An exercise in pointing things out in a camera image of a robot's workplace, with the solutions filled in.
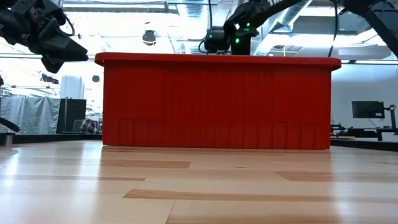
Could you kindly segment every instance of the black equipment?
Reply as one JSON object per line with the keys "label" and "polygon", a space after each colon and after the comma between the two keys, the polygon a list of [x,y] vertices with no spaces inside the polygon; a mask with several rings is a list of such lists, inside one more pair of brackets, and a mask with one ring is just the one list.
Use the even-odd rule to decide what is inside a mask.
{"label": "black equipment", "polygon": [[51,0],[0,0],[0,37],[42,55],[52,73],[64,62],[88,60],[87,50],[60,29],[66,21],[70,22],[62,8]]}
{"label": "black equipment", "polygon": [[353,118],[384,118],[383,101],[352,101]]}
{"label": "black equipment", "polygon": [[377,138],[382,141],[382,133],[394,133],[398,135],[396,125],[396,106],[390,105],[385,108],[383,101],[353,101],[353,117],[354,118],[384,118],[384,110],[390,111],[391,114],[391,127],[383,128],[345,128],[341,124],[332,124],[330,126],[331,137],[333,138]]}
{"label": "black equipment", "polygon": [[[227,51],[233,55],[250,55],[251,38],[268,18],[301,0],[249,0],[238,6],[223,27],[210,27],[204,39],[208,53]],[[398,56],[398,10],[388,0],[330,0],[342,5],[342,12],[362,16]]]}

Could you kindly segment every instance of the wooden floor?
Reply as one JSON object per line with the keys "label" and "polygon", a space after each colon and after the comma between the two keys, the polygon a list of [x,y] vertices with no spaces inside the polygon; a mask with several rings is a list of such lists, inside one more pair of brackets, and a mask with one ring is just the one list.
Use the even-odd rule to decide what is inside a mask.
{"label": "wooden floor", "polygon": [[0,223],[398,223],[398,154],[0,148]]}

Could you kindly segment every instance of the wall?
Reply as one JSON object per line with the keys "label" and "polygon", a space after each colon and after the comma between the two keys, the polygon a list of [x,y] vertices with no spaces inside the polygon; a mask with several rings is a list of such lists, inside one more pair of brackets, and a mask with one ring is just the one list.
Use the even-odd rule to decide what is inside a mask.
{"label": "wall", "polygon": [[[398,68],[396,65],[343,65],[332,74],[331,118],[348,128],[372,128],[368,119],[353,119],[352,101],[380,100],[384,106],[398,106]],[[390,113],[385,119],[372,119],[378,127],[390,126]],[[398,141],[398,136],[383,134],[385,141]]]}

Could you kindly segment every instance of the workstation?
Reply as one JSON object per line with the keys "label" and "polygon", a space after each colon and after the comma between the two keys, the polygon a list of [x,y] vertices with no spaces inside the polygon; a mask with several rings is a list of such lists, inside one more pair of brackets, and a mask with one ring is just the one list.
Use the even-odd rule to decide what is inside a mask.
{"label": "workstation", "polygon": [[397,6],[1,1],[0,222],[397,223]]}

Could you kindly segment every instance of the ceiling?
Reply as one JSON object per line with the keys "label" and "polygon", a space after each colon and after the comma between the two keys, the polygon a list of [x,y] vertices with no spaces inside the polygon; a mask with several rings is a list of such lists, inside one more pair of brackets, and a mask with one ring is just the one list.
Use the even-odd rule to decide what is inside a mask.
{"label": "ceiling", "polygon": [[[73,38],[88,49],[91,57],[99,52],[200,54],[198,44],[210,25],[208,1],[203,0],[53,1],[64,7],[76,29]],[[239,0],[213,0],[213,25],[222,26],[238,4]],[[258,28],[261,34],[252,39],[252,54],[327,56],[335,26],[332,3],[329,0],[306,0],[303,6],[297,6],[294,10],[297,16],[291,16],[291,12],[281,12]],[[289,25],[277,26],[280,21],[288,21]],[[62,29],[70,32],[68,25]],[[155,31],[157,43],[154,46],[146,46],[142,42],[142,35],[148,29]],[[40,73],[46,73],[44,67],[25,47],[11,46],[0,39],[0,54],[3,57],[0,58],[0,74],[28,77],[7,78],[6,83],[46,85],[37,79]],[[383,59],[390,55],[391,51],[364,19],[351,13],[340,16],[334,57]],[[58,74],[48,75],[60,78],[62,75],[80,74],[86,80],[89,101],[94,100],[101,105],[102,96],[96,93],[102,92],[102,83],[94,83],[91,78],[93,75],[102,76],[102,72],[100,66],[90,61],[66,63]]]}

